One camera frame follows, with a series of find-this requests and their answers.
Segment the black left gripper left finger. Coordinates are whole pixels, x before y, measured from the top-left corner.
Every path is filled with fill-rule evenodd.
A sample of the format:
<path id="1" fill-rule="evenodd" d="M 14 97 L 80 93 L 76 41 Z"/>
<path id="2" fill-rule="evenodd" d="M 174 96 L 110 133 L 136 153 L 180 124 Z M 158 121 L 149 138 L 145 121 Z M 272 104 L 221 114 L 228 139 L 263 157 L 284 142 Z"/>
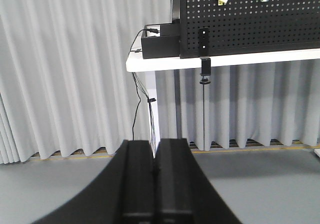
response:
<path id="1" fill-rule="evenodd" d="M 153 154 L 146 140 L 124 140 L 107 166 L 80 193 L 37 224 L 151 224 Z"/>

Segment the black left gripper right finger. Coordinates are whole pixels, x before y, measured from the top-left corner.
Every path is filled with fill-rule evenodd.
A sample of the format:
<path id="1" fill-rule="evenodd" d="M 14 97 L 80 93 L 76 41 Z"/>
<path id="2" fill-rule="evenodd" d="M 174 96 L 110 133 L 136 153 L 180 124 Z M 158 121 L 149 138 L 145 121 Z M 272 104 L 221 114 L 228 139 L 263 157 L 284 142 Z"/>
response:
<path id="1" fill-rule="evenodd" d="M 239 224 L 204 174 L 186 139 L 161 139 L 156 152 L 157 224 Z"/>

